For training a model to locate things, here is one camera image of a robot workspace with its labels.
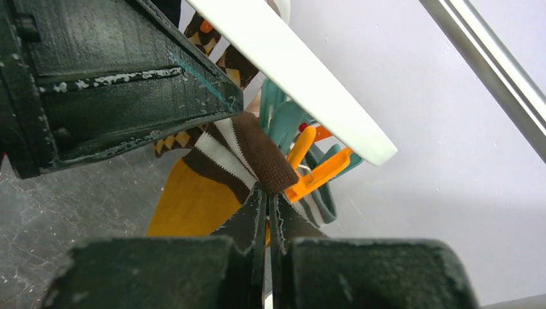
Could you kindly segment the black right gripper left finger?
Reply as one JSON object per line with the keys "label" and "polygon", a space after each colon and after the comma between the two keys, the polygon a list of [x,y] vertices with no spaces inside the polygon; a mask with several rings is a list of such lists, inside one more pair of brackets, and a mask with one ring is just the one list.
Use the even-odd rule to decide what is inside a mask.
{"label": "black right gripper left finger", "polygon": [[266,195],[209,236],[94,239],[73,247],[43,308],[262,308]]}

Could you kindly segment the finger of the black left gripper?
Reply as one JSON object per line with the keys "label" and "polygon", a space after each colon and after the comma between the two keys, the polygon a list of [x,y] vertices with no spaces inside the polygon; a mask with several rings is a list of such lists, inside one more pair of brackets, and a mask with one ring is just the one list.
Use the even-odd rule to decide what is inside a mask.
{"label": "finger of the black left gripper", "polygon": [[243,110],[178,29],[179,1],[2,1],[1,152],[21,179]]}

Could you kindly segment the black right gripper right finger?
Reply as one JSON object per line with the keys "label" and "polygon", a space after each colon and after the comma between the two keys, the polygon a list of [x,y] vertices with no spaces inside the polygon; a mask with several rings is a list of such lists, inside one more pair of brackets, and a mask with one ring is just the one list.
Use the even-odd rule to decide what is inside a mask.
{"label": "black right gripper right finger", "polygon": [[329,238],[270,197],[275,308],[477,308],[464,267],[433,239]]}

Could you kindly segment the yellow cloth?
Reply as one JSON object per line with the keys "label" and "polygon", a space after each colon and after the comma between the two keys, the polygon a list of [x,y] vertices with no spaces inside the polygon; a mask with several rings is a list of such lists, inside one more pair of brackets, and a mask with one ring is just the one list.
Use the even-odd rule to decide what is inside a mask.
{"label": "yellow cloth", "polygon": [[208,236],[241,208],[256,184],[275,195],[298,181],[252,113],[206,124],[186,150],[167,177],[147,236]]}

